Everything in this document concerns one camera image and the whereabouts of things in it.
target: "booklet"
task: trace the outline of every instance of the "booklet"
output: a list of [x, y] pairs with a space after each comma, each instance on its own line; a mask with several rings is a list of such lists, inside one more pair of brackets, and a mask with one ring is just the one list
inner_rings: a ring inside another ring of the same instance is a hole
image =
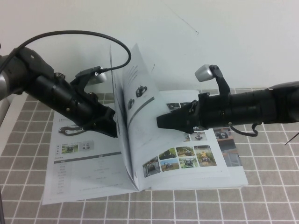
[[237, 187], [246, 176], [229, 128], [189, 135], [157, 127], [156, 117], [198, 98], [198, 91], [159, 92], [138, 46], [112, 74], [118, 138], [85, 131], [55, 112], [43, 204], [144, 189]]

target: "wire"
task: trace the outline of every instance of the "wire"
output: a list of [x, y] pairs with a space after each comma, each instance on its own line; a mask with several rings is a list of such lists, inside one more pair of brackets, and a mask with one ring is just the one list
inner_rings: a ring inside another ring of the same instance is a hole
[[91, 31], [83, 31], [83, 30], [62, 30], [62, 31], [54, 31], [54, 32], [48, 32], [48, 33], [40, 34], [40, 35], [32, 37], [31, 39], [29, 39], [29, 40], [25, 41], [24, 43], [22, 43], [19, 47], [15, 48], [12, 52], [10, 52], [10, 54], [8, 55], [8, 57], [6, 58], [6, 60], [0, 66], [0, 74], [4, 70], [4, 68], [8, 65], [8, 63], [12, 60], [12, 58], [14, 56], [16, 56], [16, 54], [22, 48], [26, 47], [28, 44], [30, 44], [30, 43], [38, 40], [38, 39], [47, 37], [47, 36], [65, 35], [65, 34], [80, 34], [80, 35], [91, 35], [91, 36], [102, 37], [102, 38], [111, 40], [111, 41], [119, 44], [120, 46], [122, 46], [126, 50], [126, 52], [128, 53], [128, 59], [127, 59], [127, 61], [124, 64], [116, 66], [116, 67], [112, 67], [112, 68], [100, 69], [100, 72], [106, 72], [106, 71], [112, 71], [112, 70], [115, 70], [115, 69], [120, 69], [122, 67], [125, 67], [131, 61], [131, 57], [132, 56], [131, 56], [131, 52], [128, 49], [128, 47], [124, 43], [122, 43], [121, 41], [119, 41], [119, 40], [117, 40], [117, 39], [115, 39], [115, 38], [113, 38], [111, 36], [108, 36], [108, 35], [105, 35], [105, 34], [101, 34], [101, 33], [91, 32]]

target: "white grout line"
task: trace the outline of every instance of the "white grout line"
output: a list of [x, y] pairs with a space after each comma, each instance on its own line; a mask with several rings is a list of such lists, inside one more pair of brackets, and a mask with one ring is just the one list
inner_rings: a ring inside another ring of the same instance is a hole
[[197, 199], [197, 191], [196, 190], [195, 190], [195, 200], [196, 200], [197, 220], [198, 220], [198, 224], [200, 224], [200, 221], [199, 221], [199, 211], [198, 211], [198, 199]]
[[[251, 144], [249, 144], [249, 148], [250, 148], [251, 154], [253, 155], [253, 151], [252, 151], [252, 148], [251, 148]], [[253, 162], [254, 162], [254, 165], [255, 165], [256, 170], [258, 170], [258, 169], [257, 169], [257, 165], [256, 165], [256, 160], [254, 159], [254, 157], [253, 157]], [[258, 181], [259, 181], [260, 184], [262, 185], [261, 178], [260, 178], [260, 174], [259, 174], [259, 172], [256, 172], [256, 173], [257, 173]], [[265, 191], [263, 190], [263, 187], [261, 187], [261, 189], [262, 189], [262, 193], [263, 193], [264, 203], [265, 203], [265, 205], [266, 205], [267, 213], [268, 213], [268, 216], [269, 216], [269, 219], [270, 219], [270, 223], [272, 224], [272, 220], [271, 220], [271, 216], [270, 216], [270, 212], [269, 212], [268, 204], [267, 204], [267, 202], [266, 202]]]
[[291, 204], [290, 204], [289, 196], [288, 196], [288, 194], [286, 193], [285, 185], [284, 185], [284, 182], [283, 182], [283, 180], [282, 180], [281, 173], [280, 173], [280, 170], [279, 170], [277, 161], [276, 161], [276, 157], [274, 156], [274, 153], [273, 153], [273, 150], [272, 150], [272, 146], [271, 146], [271, 143], [270, 143], [270, 140], [269, 140], [269, 137], [268, 137], [267, 132], [266, 132], [266, 138], [267, 138], [267, 141], [268, 141], [268, 143], [269, 143], [270, 150], [271, 150], [271, 152], [272, 152], [272, 155], [273, 155], [273, 158], [274, 158], [275, 165], [276, 165], [276, 167], [277, 167], [277, 169], [278, 169], [278, 175], [279, 175], [280, 181], [281, 181], [282, 184], [283, 184], [282, 187], [284, 188], [285, 196], [286, 196], [287, 202], [288, 202], [288, 204], [289, 204], [289, 207], [290, 207], [290, 211], [291, 211], [293, 220], [295, 220], [295, 215], [294, 215], [294, 213], [293, 213], [293, 210], [292, 210], [292, 207], [291, 207]]
[[221, 214], [222, 224], [224, 224], [223, 213], [222, 213], [222, 207], [221, 207], [221, 201], [220, 201], [219, 189], [217, 189], [217, 195], [218, 195], [218, 200], [219, 200], [219, 209], [220, 209], [220, 214]]

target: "gray tile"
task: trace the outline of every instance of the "gray tile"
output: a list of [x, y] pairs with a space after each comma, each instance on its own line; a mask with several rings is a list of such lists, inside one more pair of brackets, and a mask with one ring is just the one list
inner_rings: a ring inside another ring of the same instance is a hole
[[80, 224], [80, 220], [75, 219], [60, 219], [58, 224]]
[[294, 152], [294, 155], [295, 156], [299, 156], [299, 144], [291, 144], [289, 143], [288, 144], [289, 146], [291, 146], [293, 152]]
[[50, 116], [50, 112], [35, 111], [32, 116], [32, 120], [47, 121], [49, 116]]
[[45, 184], [46, 171], [31, 170], [27, 184]]
[[267, 143], [267, 136], [265, 132], [259, 132], [256, 137], [249, 137], [250, 143]]
[[283, 131], [281, 124], [264, 124], [263, 126], [266, 131]]
[[13, 218], [15, 209], [17, 208], [17, 202], [2, 202], [3, 210], [6, 218]]
[[196, 203], [175, 203], [176, 219], [197, 219]]
[[279, 170], [296, 170], [298, 169], [294, 157], [276, 157], [276, 162]]
[[198, 203], [199, 219], [221, 219], [219, 203]]
[[41, 205], [37, 217], [58, 218], [61, 203]]
[[175, 201], [196, 201], [195, 190], [175, 190]]
[[242, 187], [241, 193], [243, 201], [245, 202], [263, 202], [263, 190], [262, 187]]
[[264, 203], [244, 203], [248, 220], [269, 220], [266, 204]]
[[12, 169], [30, 169], [34, 157], [16, 157]]
[[83, 218], [104, 218], [106, 202], [86, 202]]
[[243, 205], [241, 203], [221, 203], [223, 219], [245, 219]]
[[241, 157], [241, 162], [244, 170], [255, 170], [256, 166], [254, 165], [253, 157]]
[[34, 111], [37, 102], [25, 102], [22, 111]]
[[291, 203], [291, 208], [295, 219], [299, 219], [299, 203]]
[[254, 156], [272, 156], [269, 144], [252, 144], [251, 149]]
[[13, 132], [25, 132], [27, 130], [28, 121], [16, 121]]
[[108, 197], [109, 201], [128, 201], [129, 194], [122, 194], [122, 195], [112, 195]]
[[106, 218], [127, 218], [128, 202], [108, 202]]
[[31, 121], [28, 127], [28, 132], [43, 132], [46, 127], [46, 121]]
[[34, 224], [34, 219], [15, 219], [13, 224]]
[[51, 133], [44, 133], [41, 143], [49, 143], [51, 142]]
[[248, 185], [260, 185], [258, 175], [256, 171], [245, 171], [247, 177]]
[[20, 202], [16, 217], [19, 218], [35, 218], [39, 202]]
[[280, 171], [284, 185], [299, 185], [299, 171]]
[[82, 220], [82, 224], [103, 224], [104, 220]]
[[21, 197], [21, 193], [23, 190], [23, 186], [8, 186], [6, 185], [2, 192], [2, 200], [19, 200]]
[[150, 202], [130, 202], [129, 218], [150, 219]]
[[269, 142], [276, 143], [276, 142], [287, 142], [286, 136], [284, 132], [267, 132]]
[[278, 171], [259, 171], [262, 185], [282, 185]]
[[21, 145], [18, 156], [35, 156], [38, 145]]
[[197, 201], [199, 202], [218, 202], [218, 192], [215, 189], [196, 190]]
[[[288, 140], [290, 140], [292, 137], [294, 137], [298, 132], [286, 132]], [[299, 143], [299, 138], [294, 138], [292, 140], [292, 143]]]
[[96, 197], [96, 198], [91, 198], [87, 199], [87, 201], [106, 201], [107, 197]]
[[10, 171], [6, 184], [24, 184], [28, 171]]
[[293, 155], [289, 144], [285, 146], [284, 144], [277, 143], [271, 144], [271, 147], [275, 156]]
[[0, 170], [0, 184], [4, 184], [9, 171]]
[[37, 103], [36, 111], [50, 111], [51, 108], [49, 108], [47, 105], [43, 104], [42, 102]]
[[36, 157], [34, 162], [33, 162], [33, 166], [32, 169], [47, 169], [47, 162], [48, 162], [48, 158], [47, 157]]
[[46, 127], [46, 132], [51, 132], [52, 131], [52, 127], [53, 127], [53, 122], [49, 121]]
[[15, 156], [17, 155], [19, 144], [5, 145], [1, 156]]
[[299, 187], [285, 187], [290, 202], [299, 202]]
[[43, 186], [26, 186], [22, 195], [24, 201], [39, 201], [43, 195]]
[[282, 186], [263, 187], [267, 202], [286, 202], [285, 190]]
[[173, 219], [173, 203], [153, 202], [152, 213], [154, 219]]
[[81, 218], [83, 202], [65, 202], [61, 209], [61, 218]]
[[14, 162], [14, 157], [0, 157], [0, 169], [10, 169]]
[[53, 121], [54, 119], [54, 111], [51, 112], [50, 117], [49, 117], [49, 121]]
[[151, 191], [143, 190], [140, 192], [131, 193], [131, 201], [150, 201]]
[[33, 111], [21, 111], [17, 120], [30, 120]]
[[268, 204], [271, 219], [288, 220], [292, 219], [291, 209], [287, 203], [270, 203]]
[[276, 164], [273, 157], [255, 157], [258, 170], [276, 170]]
[[37, 99], [35, 99], [33, 96], [28, 95], [26, 98], [26, 101], [37, 101]]
[[36, 144], [39, 143], [41, 140], [43, 133], [26, 133], [24, 137], [23, 143], [26, 144]]
[[23, 139], [24, 133], [22, 132], [11, 132], [7, 143], [21, 143]]
[[235, 132], [232, 132], [232, 136], [234, 138], [235, 143], [248, 143], [248, 139], [246, 136], [237, 134]]
[[249, 144], [236, 144], [240, 156], [252, 156]]
[[49, 155], [49, 148], [50, 145], [49, 144], [40, 144], [37, 150], [37, 154], [38, 156], [48, 156]]
[[153, 201], [173, 201], [172, 190], [154, 190]]
[[299, 131], [299, 123], [283, 124], [286, 131]]
[[239, 189], [219, 189], [219, 197], [220, 197], [221, 202], [240, 202], [240, 201], [242, 201]]

